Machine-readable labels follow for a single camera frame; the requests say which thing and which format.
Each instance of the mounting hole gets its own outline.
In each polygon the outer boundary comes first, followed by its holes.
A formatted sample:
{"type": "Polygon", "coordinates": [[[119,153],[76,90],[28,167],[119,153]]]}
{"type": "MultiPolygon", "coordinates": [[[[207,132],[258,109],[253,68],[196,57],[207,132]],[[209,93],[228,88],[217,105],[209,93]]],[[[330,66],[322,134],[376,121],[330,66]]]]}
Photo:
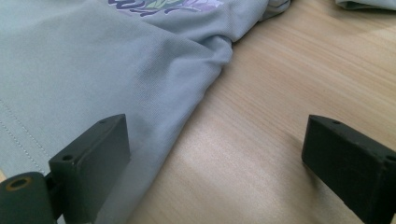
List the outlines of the mounting hole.
{"type": "Polygon", "coordinates": [[[396,161],[396,157],[392,157],[392,156],[387,156],[387,159],[390,161],[396,161]]]}
{"type": "Polygon", "coordinates": [[[23,176],[18,179],[15,179],[11,182],[9,182],[6,185],[6,190],[8,191],[14,191],[18,189],[23,189],[24,187],[28,186],[32,182],[32,177],[30,176],[23,176]]]}
{"type": "Polygon", "coordinates": [[[71,160],[73,160],[73,156],[70,156],[70,155],[63,156],[62,160],[63,161],[71,161],[71,160]]]}

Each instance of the black plastic bracket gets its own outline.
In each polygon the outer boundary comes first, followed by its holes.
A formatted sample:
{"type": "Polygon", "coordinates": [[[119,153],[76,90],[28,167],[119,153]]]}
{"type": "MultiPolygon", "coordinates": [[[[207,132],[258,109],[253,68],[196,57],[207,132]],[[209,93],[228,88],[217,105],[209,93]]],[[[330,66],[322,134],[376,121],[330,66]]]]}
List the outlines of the black plastic bracket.
{"type": "Polygon", "coordinates": [[[32,172],[0,184],[2,224],[94,223],[130,161],[126,119],[102,119],[49,160],[47,176],[32,172]]]}
{"type": "Polygon", "coordinates": [[[364,223],[396,212],[396,152],[338,120],[310,116],[303,162],[364,223]]]}

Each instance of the wooden table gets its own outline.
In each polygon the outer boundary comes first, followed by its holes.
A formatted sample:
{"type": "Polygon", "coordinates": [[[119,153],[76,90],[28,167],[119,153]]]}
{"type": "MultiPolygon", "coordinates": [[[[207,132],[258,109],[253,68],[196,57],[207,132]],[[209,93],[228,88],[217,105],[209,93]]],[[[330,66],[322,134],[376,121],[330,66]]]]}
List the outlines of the wooden table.
{"type": "Polygon", "coordinates": [[[396,149],[396,13],[294,0],[233,49],[129,223],[361,223],[304,133],[317,114],[396,149]]]}

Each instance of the clothing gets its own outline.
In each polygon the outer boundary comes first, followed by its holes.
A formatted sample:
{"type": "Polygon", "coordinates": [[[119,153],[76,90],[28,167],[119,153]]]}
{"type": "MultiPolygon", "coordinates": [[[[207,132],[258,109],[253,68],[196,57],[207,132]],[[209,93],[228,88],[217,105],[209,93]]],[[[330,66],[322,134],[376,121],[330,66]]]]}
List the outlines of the clothing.
{"type": "Polygon", "coordinates": [[[124,223],[232,42],[289,2],[2,3],[0,168],[46,174],[49,158],[97,120],[126,114],[132,160],[95,222],[124,223]]]}
{"type": "Polygon", "coordinates": [[[346,9],[384,8],[396,10],[396,0],[335,0],[335,3],[346,9]]]}

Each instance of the wood grain surface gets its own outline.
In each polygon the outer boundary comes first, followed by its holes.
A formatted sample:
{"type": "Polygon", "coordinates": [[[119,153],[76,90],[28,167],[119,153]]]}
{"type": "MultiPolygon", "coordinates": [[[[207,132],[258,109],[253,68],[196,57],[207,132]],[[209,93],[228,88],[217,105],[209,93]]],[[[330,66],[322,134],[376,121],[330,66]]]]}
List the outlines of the wood grain surface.
{"type": "Polygon", "coordinates": [[[129,223],[362,223],[304,133],[316,114],[396,149],[396,13],[294,0],[233,49],[129,223]]]}

